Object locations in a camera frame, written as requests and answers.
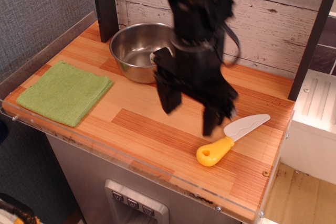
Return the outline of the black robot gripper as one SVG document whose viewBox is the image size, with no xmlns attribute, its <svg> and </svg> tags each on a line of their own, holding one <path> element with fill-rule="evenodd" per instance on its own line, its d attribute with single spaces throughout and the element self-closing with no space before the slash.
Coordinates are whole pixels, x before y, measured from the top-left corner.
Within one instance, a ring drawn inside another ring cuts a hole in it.
<svg viewBox="0 0 336 224">
<path fill-rule="evenodd" d="M 157 92 L 162 109 L 171 113 L 181 104 L 182 93 L 204 105 L 203 135 L 211 136 L 225 117 L 235 114 L 237 91 L 221 73 L 221 50 L 210 45 L 188 45 L 171 39 L 173 51 L 155 51 Z"/>
</svg>

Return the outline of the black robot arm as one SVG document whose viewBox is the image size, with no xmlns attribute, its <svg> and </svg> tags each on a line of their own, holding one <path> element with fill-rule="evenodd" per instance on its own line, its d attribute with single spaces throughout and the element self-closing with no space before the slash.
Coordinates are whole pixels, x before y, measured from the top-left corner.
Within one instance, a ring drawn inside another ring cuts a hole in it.
<svg viewBox="0 0 336 224">
<path fill-rule="evenodd" d="M 209 136 L 224 118 L 231 118 L 238 94 L 221 73 L 224 37 L 239 40 L 227 26 L 233 0 L 168 0 L 174 18 L 172 49 L 154 54 L 161 105 L 171 113 L 182 95 L 204 106 L 203 135 Z"/>
</svg>

